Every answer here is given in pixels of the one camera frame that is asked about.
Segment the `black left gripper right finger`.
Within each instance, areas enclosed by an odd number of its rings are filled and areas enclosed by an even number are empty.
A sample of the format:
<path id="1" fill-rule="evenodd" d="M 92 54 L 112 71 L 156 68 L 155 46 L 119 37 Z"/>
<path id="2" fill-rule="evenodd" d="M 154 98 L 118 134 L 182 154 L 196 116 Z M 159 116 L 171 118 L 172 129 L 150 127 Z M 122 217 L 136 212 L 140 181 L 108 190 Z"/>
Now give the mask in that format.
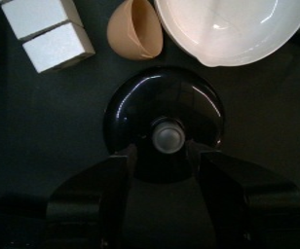
<path id="1" fill-rule="evenodd" d="M 300 249 L 300 190 L 261 165 L 186 142 L 219 249 Z"/>

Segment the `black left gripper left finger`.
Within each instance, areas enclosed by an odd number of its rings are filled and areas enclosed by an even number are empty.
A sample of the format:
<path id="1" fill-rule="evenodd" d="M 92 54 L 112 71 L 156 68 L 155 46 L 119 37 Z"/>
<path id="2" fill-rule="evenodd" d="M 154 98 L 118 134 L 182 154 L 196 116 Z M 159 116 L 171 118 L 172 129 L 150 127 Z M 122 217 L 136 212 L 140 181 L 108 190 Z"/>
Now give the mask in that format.
<path id="1" fill-rule="evenodd" d="M 40 249 L 120 249 L 127 192 L 136 163 L 128 145 L 50 196 Z"/>

